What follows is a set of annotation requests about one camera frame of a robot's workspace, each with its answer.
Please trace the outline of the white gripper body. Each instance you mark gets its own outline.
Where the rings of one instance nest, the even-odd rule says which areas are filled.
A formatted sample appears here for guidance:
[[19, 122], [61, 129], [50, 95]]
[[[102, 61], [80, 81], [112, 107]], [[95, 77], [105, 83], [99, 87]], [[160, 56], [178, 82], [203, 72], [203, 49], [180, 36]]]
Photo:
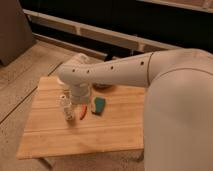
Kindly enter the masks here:
[[90, 86], [88, 84], [70, 86], [70, 99], [73, 104], [88, 104], [90, 95]]

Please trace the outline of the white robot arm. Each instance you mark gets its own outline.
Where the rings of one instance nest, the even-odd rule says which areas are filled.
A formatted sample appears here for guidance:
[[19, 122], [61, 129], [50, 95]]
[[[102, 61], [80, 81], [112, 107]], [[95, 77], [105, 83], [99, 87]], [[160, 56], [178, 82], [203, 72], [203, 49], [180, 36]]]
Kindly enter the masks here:
[[213, 171], [213, 54], [181, 48], [96, 64], [77, 54], [59, 78], [77, 103], [90, 83], [145, 87], [145, 171]]

